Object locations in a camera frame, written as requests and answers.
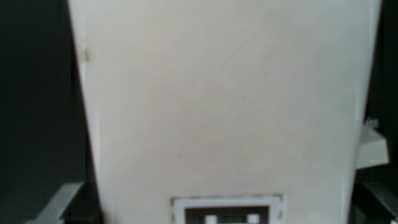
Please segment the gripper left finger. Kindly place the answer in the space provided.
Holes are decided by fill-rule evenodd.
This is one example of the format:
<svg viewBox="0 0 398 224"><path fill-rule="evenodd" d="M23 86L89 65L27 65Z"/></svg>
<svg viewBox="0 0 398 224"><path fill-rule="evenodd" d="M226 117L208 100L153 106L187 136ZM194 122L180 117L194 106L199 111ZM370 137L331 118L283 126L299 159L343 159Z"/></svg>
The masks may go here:
<svg viewBox="0 0 398 224"><path fill-rule="evenodd" d="M23 224L98 224L98 201L84 182L61 186L38 216Z"/></svg>

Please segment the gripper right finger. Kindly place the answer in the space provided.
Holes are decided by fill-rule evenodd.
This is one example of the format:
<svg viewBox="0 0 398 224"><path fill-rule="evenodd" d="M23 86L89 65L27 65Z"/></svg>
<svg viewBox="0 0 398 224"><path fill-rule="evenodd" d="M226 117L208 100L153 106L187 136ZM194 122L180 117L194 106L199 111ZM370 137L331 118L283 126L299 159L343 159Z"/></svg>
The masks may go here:
<svg viewBox="0 0 398 224"><path fill-rule="evenodd" d="M366 224L398 224L398 195L379 182L356 186L354 202L366 215Z"/></svg>

